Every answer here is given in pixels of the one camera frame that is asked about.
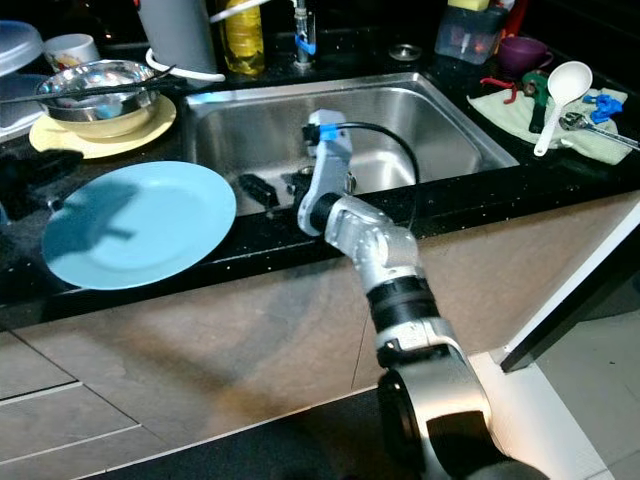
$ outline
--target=yellow bottle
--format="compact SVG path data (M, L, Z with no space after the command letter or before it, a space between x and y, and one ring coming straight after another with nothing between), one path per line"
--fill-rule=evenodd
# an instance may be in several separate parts
M246 0L221 0L224 8L235 7ZM264 70L264 42L260 7L250 8L222 22L224 57L229 70L257 75Z

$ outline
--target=tiled floor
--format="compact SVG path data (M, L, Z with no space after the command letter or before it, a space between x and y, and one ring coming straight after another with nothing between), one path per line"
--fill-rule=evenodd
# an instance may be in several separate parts
M491 403L493 432L505 453L552 480L585 480L608 473L537 365L505 375L488 353L469 360Z
M616 480L640 478L640 310L582 322L538 365Z

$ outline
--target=white spoon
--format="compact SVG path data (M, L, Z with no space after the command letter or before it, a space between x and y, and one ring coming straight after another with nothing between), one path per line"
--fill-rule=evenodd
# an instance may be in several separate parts
M562 108L587 93L592 81L591 69L582 62L563 63L551 72L547 88L556 106L533 149L537 157L547 153L553 132L562 116Z

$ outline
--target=light blue plate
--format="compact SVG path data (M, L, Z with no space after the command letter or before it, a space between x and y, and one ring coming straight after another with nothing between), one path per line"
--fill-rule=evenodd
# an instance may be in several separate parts
M236 198L208 168L150 162L107 173L52 215L42 250L73 285L118 290L157 282L204 258L229 232Z

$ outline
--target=plastic lid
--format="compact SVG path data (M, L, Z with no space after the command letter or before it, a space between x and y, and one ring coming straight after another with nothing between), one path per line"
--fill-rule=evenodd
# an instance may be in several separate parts
M42 53L42 38L28 23L0 20L0 77L28 65Z
M451 7L466 8L467 10L485 10L489 6L489 0L449 0Z

